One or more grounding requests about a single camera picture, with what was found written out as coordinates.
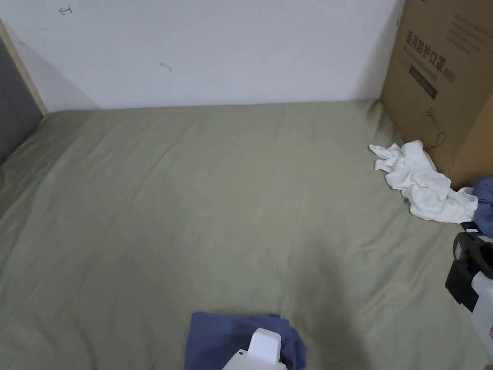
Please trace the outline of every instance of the mattress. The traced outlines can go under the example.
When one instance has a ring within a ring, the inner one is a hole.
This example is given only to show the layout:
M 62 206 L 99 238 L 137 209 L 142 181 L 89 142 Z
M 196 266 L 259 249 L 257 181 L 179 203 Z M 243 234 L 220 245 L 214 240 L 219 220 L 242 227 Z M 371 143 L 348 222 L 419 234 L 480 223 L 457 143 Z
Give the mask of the mattress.
M 482 369 L 378 102 L 62 112 L 1 168 L 0 368 L 182 369 L 190 315 L 280 313 L 308 369 Z

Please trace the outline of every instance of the cardboard box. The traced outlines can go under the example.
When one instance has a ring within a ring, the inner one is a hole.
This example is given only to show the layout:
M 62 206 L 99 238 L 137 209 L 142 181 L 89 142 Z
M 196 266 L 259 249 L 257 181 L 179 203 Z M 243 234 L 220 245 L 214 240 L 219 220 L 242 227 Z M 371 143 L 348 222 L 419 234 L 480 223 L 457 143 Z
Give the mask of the cardboard box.
M 493 176 L 493 1 L 408 0 L 382 102 L 453 188 Z

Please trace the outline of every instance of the white towel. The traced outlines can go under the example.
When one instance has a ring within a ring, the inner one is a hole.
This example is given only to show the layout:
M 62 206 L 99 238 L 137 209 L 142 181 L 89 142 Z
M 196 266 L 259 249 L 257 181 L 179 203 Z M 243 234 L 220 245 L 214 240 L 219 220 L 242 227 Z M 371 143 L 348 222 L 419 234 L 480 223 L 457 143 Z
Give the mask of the white towel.
M 394 144 L 389 148 L 370 145 L 370 150 L 382 158 L 375 162 L 376 170 L 385 176 L 392 189 L 400 190 L 411 202 L 411 213 L 425 220 L 461 223 L 471 221 L 478 208 L 478 198 L 471 188 L 450 189 L 450 180 L 436 172 L 429 155 L 419 140 Z

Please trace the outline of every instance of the blue cloth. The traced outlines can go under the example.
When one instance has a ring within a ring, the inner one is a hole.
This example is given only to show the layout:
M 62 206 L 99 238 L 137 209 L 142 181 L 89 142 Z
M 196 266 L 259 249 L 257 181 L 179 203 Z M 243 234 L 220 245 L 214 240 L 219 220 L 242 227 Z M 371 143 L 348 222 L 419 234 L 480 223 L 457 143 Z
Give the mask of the blue cloth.
M 288 370 L 305 370 L 306 348 L 289 321 L 279 315 L 192 315 L 185 353 L 185 370 L 222 370 L 240 349 L 248 350 L 258 328 L 281 336 L 281 361 Z
M 474 212 L 474 222 L 490 238 L 493 237 L 493 178 L 478 181 L 472 193 L 478 197 L 478 209 Z

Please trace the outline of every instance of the wall mark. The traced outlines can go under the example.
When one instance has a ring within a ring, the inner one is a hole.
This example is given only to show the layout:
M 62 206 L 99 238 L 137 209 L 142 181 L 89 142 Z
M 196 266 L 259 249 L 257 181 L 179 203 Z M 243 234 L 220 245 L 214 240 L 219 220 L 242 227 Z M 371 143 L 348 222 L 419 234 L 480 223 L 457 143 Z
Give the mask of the wall mark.
M 60 10 L 58 11 L 61 15 L 65 15 L 65 13 L 67 12 L 70 12 L 70 13 L 73 13 L 72 9 L 70 9 L 70 5 L 67 9 L 63 10 L 62 8 L 60 8 Z
M 170 70 L 170 73 L 172 73 L 172 72 L 173 72 L 173 71 L 171 70 L 171 67 L 170 67 L 170 66 L 168 66 L 168 65 L 166 65 L 166 64 L 164 64 L 163 62 L 161 62 L 161 66 L 166 67 L 167 69 L 169 69 L 169 70 Z

